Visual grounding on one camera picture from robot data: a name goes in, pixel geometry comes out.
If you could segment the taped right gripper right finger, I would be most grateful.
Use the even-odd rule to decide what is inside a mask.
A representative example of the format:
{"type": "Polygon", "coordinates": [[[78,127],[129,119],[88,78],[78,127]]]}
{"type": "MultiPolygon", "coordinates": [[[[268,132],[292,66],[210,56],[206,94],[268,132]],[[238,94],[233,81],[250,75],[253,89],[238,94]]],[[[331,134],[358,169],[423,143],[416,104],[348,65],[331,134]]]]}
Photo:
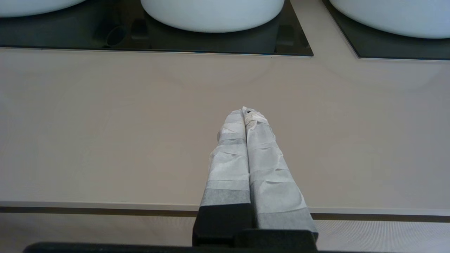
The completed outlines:
{"type": "Polygon", "coordinates": [[[268,120],[243,107],[250,191],[258,229],[305,230],[318,240],[306,201],[276,142],[268,120]]]}

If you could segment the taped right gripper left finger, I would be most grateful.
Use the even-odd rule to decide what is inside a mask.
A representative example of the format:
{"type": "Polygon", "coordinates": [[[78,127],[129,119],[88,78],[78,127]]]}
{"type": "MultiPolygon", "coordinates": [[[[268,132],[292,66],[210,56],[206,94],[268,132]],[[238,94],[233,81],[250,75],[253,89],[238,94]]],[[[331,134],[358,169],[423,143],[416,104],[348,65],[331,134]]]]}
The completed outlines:
{"type": "Polygon", "coordinates": [[[226,117],[210,155],[193,246],[233,246],[235,235],[252,227],[246,129],[242,110],[235,110],[226,117]]]}

